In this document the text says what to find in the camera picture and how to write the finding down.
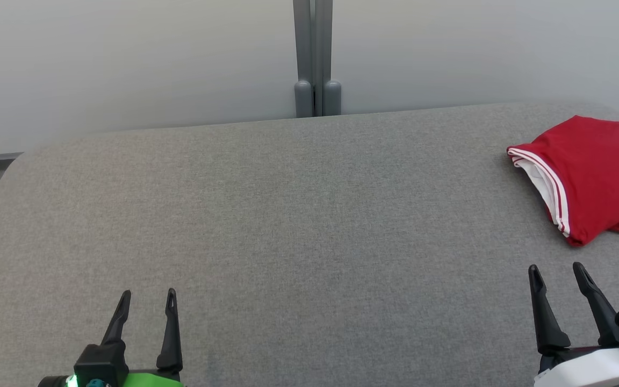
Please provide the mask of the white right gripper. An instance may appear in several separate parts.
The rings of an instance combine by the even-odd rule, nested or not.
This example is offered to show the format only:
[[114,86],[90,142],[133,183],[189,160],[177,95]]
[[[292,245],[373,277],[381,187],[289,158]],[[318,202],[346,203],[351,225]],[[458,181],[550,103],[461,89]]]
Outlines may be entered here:
[[[591,275],[580,262],[573,265],[578,289],[587,299],[599,331],[599,349],[590,354],[562,362],[535,377],[534,386],[617,386],[619,385],[619,326],[616,311],[595,284]],[[547,286],[538,269],[528,268],[531,310],[535,322],[537,351],[543,356],[553,356],[570,347],[567,333],[559,326],[547,298]]]

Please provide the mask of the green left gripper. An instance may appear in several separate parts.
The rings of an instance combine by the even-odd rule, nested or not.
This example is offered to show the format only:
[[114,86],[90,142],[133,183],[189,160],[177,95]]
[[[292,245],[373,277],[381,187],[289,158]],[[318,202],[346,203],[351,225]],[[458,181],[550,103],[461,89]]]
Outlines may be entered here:
[[[131,303],[131,291],[122,293],[119,302],[111,316],[108,328],[105,331],[100,345],[124,345],[122,339],[123,328],[128,319]],[[179,375],[183,369],[181,333],[179,327],[177,293],[169,288],[165,301],[164,336],[160,354],[157,356],[156,366],[160,374]],[[102,371],[91,374],[74,374],[66,378],[66,386],[185,386],[182,382],[147,372],[113,372]]]

